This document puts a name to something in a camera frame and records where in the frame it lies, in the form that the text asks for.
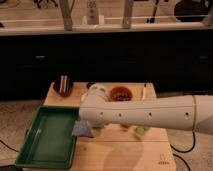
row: black cable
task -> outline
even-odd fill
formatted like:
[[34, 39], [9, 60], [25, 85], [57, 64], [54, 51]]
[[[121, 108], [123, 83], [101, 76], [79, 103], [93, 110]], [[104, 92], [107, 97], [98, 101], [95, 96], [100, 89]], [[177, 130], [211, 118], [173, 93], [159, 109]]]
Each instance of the black cable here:
[[182, 160], [183, 163], [186, 165], [187, 169], [188, 169], [189, 171], [191, 171], [191, 168], [190, 168], [189, 164], [186, 162], [186, 160], [184, 160], [181, 156], [179, 156], [179, 155], [177, 155], [177, 154], [173, 154], [173, 156], [175, 156], [175, 157], [179, 158], [180, 160]]
[[15, 8], [17, 6], [19, 6], [21, 4], [21, 1], [20, 0], [17, 0], [16, 4], [13, 4], [13, 5], [8, 5], [6, 7], [0, 7], [0, 9], [10, 9], [10, 8]]
[[12, 151], [15, 151], [15, 152], [19, 152], [18, 150], [16, 150], [16, 149], [14, 149], [14, 148], [12, 148], [12, 147], [10, 147], [9, 145], [7, 145], [4, 141], [2, 141], [2, 140], [0, 140], [0, 143], [2, 143], [5, 147], [7, 147], [7, 148], [9, 148], [10, 150], [12, 150]]
[[196, 144], [195, 132], [192, 132], [192, 135], [193, 135], [193, 144], [192, 144], [192, 147], [191, 147], [190, 149], [188, 149], [188, 150], [179, 150], [179, 149], [175, 148], [173, 145], [170, 145], [171, 148], [172, 148], [173, 150], [179, 152], [179, 153], [189, 153], [189, 152], [191, 152], [191, 151], [194, 149], [195, 144]]
[[74, 8], [74, 5], [75, 5], [75, 0], [72, 1], [72, 5], [71, 5], [71, 7], [70, 7], [70, 12], [71, 12], [71, 13], [72, 13], [72, 10], [73, 10], [73, 8]]

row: cabinet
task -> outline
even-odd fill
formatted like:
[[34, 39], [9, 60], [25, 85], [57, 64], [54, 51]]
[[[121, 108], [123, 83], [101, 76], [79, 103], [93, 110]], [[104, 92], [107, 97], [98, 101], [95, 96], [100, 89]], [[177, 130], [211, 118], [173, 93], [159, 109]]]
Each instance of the cabinet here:
[[44, 98], [73, 81], [153, 82], [157, 91], [213, 88], [212, 30], [0, 37], [0, 98]]

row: table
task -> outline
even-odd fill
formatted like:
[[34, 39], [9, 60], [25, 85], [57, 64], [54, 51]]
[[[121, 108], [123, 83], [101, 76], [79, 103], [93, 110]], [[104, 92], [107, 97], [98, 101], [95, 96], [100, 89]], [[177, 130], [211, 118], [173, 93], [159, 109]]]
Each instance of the table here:
[[[132, 91], [132, 100], [156, 98], [151, 83], [102, 83], [110, 91], [125, 86]], [[60, 97], [51, 84], [44, 105], [79, 106], [87, 91], [86, 83], [74, 83], [67, 98]], [[150, 128], [140, 135], [135, 126], [129, 129], [109, 124], [94, 139], [78, 138], [72, 171], [148, 171], [176, 170], [165, 129]]]

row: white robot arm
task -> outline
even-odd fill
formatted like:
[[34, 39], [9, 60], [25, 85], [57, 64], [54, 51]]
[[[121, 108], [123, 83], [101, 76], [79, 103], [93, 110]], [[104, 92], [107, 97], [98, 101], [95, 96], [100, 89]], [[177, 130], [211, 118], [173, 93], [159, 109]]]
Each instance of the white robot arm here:
[[94, 84], [80, 106], [79, 115], [93, 127], [118, 123], [213, 134], [213, 96], [109, 102], [106, 87]]

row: green plastic tray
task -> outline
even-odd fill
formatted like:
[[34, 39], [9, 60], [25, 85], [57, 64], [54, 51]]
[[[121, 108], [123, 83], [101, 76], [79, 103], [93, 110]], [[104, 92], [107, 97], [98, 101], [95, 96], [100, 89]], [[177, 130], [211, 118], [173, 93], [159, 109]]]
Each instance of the green plastic tray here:
[[16, 167], [71, 168], [77, 140], [72, 129], [78, 118], [78, 108], [41, 106], [25, 137]]

